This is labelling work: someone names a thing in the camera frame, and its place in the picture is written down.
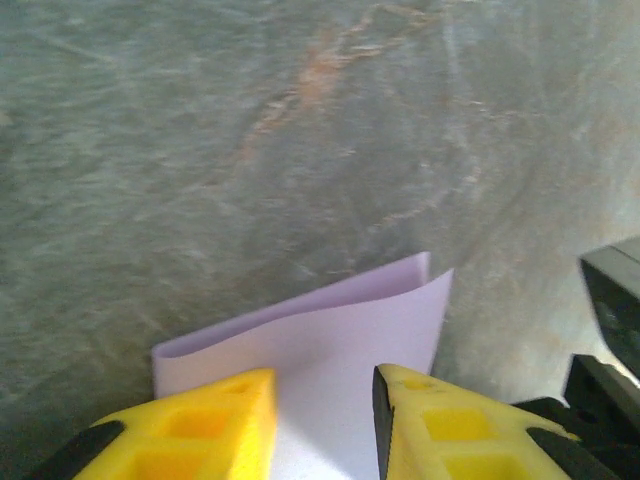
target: marble surface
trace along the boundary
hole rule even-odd
[[[0,476],[151,397],[149,348],[421,250],[435,374],[610,360],[578,255],[640,233],[634,0],[2,0]]]

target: gray marble countertop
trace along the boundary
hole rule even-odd
[[[633,0],[0,2],[0,476],[151,396],[151,345],[421,250],[435,374],[611,357],[577,256],[640,232]]]

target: paper sheet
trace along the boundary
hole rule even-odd
[[[428,281],[427,253],[160,344],[157,397],[275,368],[272,480],[378,478],[373,368],[428,372],[453,272]]]

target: folded paper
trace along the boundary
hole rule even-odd
[[[154,347],[157,397],[273,368],[278,432],[271,478],[378,475],[371,372],[428,373],[453,272],[428,279],[420,253]]]

